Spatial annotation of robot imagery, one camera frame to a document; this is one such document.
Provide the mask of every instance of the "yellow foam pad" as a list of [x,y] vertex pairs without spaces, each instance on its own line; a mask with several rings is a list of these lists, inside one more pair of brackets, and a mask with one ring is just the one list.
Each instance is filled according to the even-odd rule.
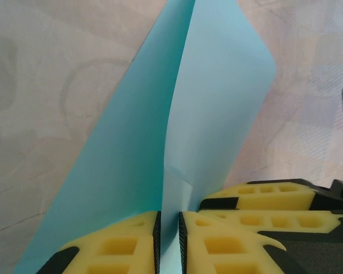
[[199,213],[252,232],[329,233],[341,224],[339,218],[343,217],[330,211],[202,210]]
[[183,212],[188,232],[187,274],[282,274],[263,246],[286,250],[269,237],[231,227],[196,212]]
[[156,217],[146,212],[67,243],[61,250],[80,250],[63,274],[154,274]]
[[215,192],[205,199],[239,197],[239,209],[308,210],[315,190],[301,184],[264,183],[239,184]]

